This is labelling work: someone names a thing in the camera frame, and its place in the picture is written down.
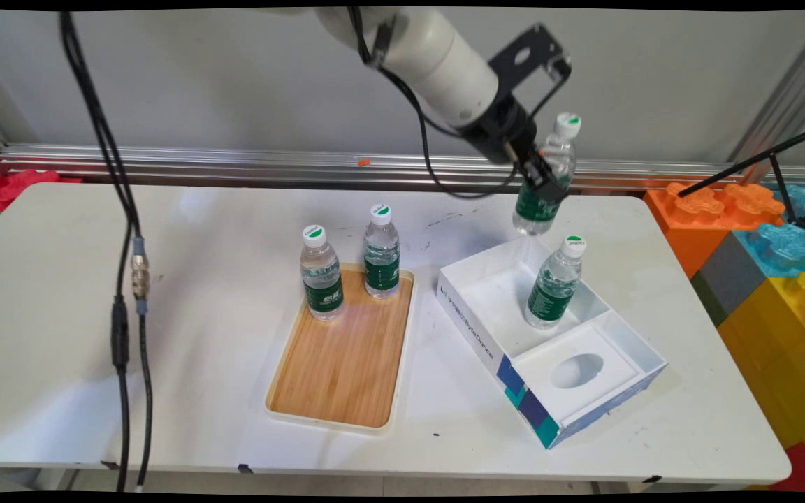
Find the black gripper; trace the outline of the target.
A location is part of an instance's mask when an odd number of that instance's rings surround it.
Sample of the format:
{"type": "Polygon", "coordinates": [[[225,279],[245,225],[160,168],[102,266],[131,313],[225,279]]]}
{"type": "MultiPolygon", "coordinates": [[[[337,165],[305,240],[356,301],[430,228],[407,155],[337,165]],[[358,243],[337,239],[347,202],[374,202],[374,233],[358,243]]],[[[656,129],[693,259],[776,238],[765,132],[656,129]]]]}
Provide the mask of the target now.
{"type": "Polygon", "coordinates": [[[537,125],[527,110],[511,94],[490,105],[480,117],[461,125],[458,133],[486,159],[496,165],[516,163],[523,182],[546,203],[561,203],[576,171],[573,143],[546,143],[540,152],[535,146],[537,125]]]}

